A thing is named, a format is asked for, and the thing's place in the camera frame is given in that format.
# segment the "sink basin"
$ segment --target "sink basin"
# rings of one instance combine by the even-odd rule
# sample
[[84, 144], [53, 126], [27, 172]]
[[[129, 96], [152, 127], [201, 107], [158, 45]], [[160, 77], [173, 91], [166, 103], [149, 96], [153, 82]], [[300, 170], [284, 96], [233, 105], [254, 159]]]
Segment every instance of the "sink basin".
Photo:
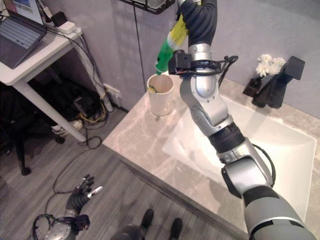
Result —
[[[316, 139], [228, 98], [223, 99], [243, 135], [253, 144], [266, 150], [271, 157], [276, 170], [273, 189], [292, 205], [304, 221], [309, 201]], [[221, 168], [224, 165], [220, 163], [208, 138], [193, 122], [189, 109], [178, 121], [162, 150], [227, 188], [221, 176]], [[267, 158], [259, 150], [258, 153], [271, 171]]]

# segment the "gray floor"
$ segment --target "gray floor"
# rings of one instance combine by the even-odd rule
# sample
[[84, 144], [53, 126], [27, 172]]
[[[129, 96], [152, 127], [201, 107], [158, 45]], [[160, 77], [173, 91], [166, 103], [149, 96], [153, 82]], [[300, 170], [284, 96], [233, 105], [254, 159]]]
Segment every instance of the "gray floor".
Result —
[[[116, 109], [105, 127], [89, 135], [104, 139], [124, 116], [123, 111]], [[28, 176], [21, 175], [15, 152], [1, 155], [0, 238], [4, 240], [28, 238], [34, 218], [44, 212], [56, 176], [74, 156], [86, 149], [71, 136], [67, 136], [62, 145], [49, 139], [29, 139], [25, 148], [26, 164], [32, 170]], [[108, 240], [120, 227], [139, 224], [148, 208], [154, 209], [155, 216], [147, 240], [168, 240], [176, 217], [183, 220], [182, 240], [233, 239], [146, 184], [103, 145], [81, 155], [61, 176], [57, 189], [73, 189], [87, 173], [95, 176], [95, 186], [102, 185], [104, 189], [83, 208], [81, 213], [89, 215], [91, 225], [77, 240]], [[68, 196], [56, 196], [48, 212], [60, 217]], [[48, 226], [44, 220], [38, 226], [39, 237], [43, 239]]]

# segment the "gray wall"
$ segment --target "gray wall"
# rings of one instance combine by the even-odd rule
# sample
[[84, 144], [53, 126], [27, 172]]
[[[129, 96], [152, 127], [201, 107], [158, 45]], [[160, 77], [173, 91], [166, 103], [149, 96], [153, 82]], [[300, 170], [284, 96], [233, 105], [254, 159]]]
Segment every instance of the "gray wall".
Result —
[[[124, 96], [123, 106], [130, 109], [145, 91], [133, 7], [118, 0], [46, 3], [53, 12], [64, 11], [83, 29], [101, 80], [118, 88]], [[160, 15], [136, 10], [144, 82], [155, 72], [158, 51], [174, 24], [176, 10], [171, 6]], [[182, 48], [187, 50], [186, 42]], [[224, 55], [239, 56], [227, 78], [242, 85], [254, 75], [260, 54], [285, 59], [295, 55], [305, 60], [301, 80], [289, 83], [284, 101], [320, 118], [319, 0], [218, 0], [212, 49], [216, 60]]]

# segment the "wall outlet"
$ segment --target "wall outlet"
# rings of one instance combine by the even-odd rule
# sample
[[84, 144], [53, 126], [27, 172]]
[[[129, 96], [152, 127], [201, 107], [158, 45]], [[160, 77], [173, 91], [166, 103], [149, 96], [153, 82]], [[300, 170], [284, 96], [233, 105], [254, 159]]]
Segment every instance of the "wall outlet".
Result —
[[106, 83], [104, 83], [103, 85], [107, 89], [107, 95], [108, 95], [109, 99], [111, 100], [111, 102], [113, 102], [115, 105], [118, 106], [118, 108], [120, 108], [122, 106], [121, 105], [121, 101], [122, 101], [121, 92], [118, 89], [116, 89]]

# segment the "white desk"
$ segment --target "white desk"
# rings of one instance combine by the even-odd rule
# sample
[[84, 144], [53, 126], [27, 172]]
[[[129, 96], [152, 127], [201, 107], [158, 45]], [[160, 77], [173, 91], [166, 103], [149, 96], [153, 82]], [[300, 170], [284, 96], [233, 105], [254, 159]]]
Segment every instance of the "white desk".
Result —
[[[80, 28], [77, 29], [77, 33], [82, 34]], [[67, 36], [75, 40], [78, 34], [72, 33]], [[15, 69], [11, 69], [0, 62], [0, 81], [8, 86], [13, 86], [77, 140], [85, 142], [85, 136], [77, 131], [27, 83], [72, 48], [73, 46], [67, 38], [48, 32], [39, 42], [37, 48]]]

